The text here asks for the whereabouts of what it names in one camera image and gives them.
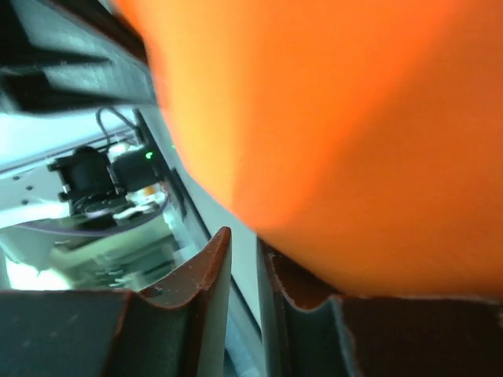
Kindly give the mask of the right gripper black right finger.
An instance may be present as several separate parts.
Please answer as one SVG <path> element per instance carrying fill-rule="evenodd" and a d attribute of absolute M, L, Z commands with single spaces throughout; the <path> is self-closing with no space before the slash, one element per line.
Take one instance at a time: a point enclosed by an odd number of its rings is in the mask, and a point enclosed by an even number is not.
<path fill-rule="evenodd" d="M 345 295 L 257 243 L 269 376 L 499 376 L 502 305 Z"/>

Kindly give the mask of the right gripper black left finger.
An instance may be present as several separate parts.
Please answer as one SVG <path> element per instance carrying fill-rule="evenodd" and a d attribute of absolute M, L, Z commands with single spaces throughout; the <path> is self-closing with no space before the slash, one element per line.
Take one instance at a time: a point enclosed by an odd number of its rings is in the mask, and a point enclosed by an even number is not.
<path fill-rule="evenodd" d="M 141 291 L 1 293 L 4 376 L 220 376 L 232 257 L 221 228 Z"/>

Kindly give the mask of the orange t shirt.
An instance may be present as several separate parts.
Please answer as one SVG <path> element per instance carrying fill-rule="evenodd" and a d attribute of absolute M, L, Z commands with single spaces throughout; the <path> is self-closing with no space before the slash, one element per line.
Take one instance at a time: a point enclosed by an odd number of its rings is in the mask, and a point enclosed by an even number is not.
<path fill-rule="evenodd" d="M 187 171 L 357 295 L 502 296 L 499 1 L 120 1 Z"/>

